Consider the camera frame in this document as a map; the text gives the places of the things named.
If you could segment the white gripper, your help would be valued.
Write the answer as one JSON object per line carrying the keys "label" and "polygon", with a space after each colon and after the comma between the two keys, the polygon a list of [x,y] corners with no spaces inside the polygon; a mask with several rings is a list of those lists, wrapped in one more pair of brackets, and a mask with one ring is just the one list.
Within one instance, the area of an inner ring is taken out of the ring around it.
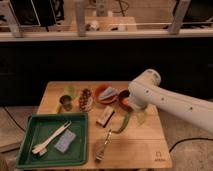
{"label": "white gripper", "polygon": [[137,118],[137,122],[138,122],[139,125],[142,125],[145,122],[146,117],[147,117],[147,113],[144,110],[147,107],[147,103],[143,102],[143,101],[139,101],[138,99],[136,99],[134,97],[130,97],[129,98],[129,105],[131,106],[131,108],[134,111],[137,111],[135,113],[136,118]]}

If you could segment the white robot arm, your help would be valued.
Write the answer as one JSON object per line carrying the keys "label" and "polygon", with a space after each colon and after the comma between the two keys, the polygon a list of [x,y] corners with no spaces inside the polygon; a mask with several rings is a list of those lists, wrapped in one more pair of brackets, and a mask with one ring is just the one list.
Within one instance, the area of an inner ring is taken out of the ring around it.
{"label": "white robot arm", "polygon": [[153,104],[187,122],[213,134],[213,102],[160,88],[160,74],[147,69],[133,79],[128,90],[129,104],[133,109],[143,109]]}

